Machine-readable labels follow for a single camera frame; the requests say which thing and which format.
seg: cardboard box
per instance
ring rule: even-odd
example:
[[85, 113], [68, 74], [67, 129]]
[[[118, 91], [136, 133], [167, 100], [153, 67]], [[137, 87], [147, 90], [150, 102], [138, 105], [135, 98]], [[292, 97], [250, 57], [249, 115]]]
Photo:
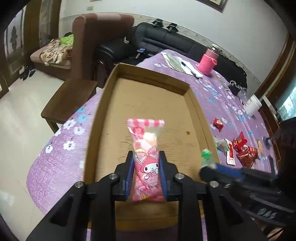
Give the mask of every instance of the cardboard box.
[[[198, 101], [181, 80], [148, 69], [118, 64], [102, 94], [89, 139], [83, 180], [99, 181], [125, 162], [132, 150], [127, 118], [163, 119], [159, 150], [168, 162], [199, 180], [201, 150], [219, 157], [212, 133]], [[116, 202], [116, 229], [140, 231], [160, 229], [178, 222], [177, 202]]]

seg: my melody character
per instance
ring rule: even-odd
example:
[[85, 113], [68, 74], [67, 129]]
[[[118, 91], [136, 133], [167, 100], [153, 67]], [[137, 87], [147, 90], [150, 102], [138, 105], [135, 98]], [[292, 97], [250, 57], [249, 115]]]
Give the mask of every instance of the my melody character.
[[155, 159], [147, 157], [141, 168], [141, 172], [145, 173], [142, 176], [143, 182], [147, 183], [149, 188], [157, 185], [158, 182], [158, 163], [155, 161]]

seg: wooden table leg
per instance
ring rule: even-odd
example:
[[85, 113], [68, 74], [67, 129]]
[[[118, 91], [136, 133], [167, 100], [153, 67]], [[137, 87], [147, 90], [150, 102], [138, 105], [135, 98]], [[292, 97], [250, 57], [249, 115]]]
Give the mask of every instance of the wooden table leg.
[[57, 124], [54, 123], [54, 122], [52, 122], [52, 121], [50, 121], [50, 120], [48, 120], [48, 119], [45, 119], [45, 120], [46, 120], [47, 124], [49, 125], [49, 127], [52, 129], [52, 131], [54, 133], [56, 133], [58, 131], [58, 129], [59, 129], [59, 127], [57, 126]]

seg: white cup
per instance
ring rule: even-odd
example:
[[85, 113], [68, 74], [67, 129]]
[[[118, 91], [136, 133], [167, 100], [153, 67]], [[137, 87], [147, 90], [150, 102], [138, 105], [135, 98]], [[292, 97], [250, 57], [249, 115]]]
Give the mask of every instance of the white cup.
[[262, 104], [258, 100], [258, 98], [255, 95], [252, 95], [250, 99], [247, 100], [247, 102], [244, 104], [244, 110], [249, 116], [253, 116], [256, 111], [260, 109]]

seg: pink candy package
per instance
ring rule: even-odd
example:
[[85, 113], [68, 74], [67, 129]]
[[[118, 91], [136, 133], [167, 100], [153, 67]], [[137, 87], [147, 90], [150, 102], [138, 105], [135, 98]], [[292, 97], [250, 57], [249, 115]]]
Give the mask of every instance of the pink candy package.
[[133, 141], [135, 162], [131, 198], [133, 201], [164, 201], [158, 175], [157, 137], [165, 123], [163, 120], [127, 119], [126, 124]]

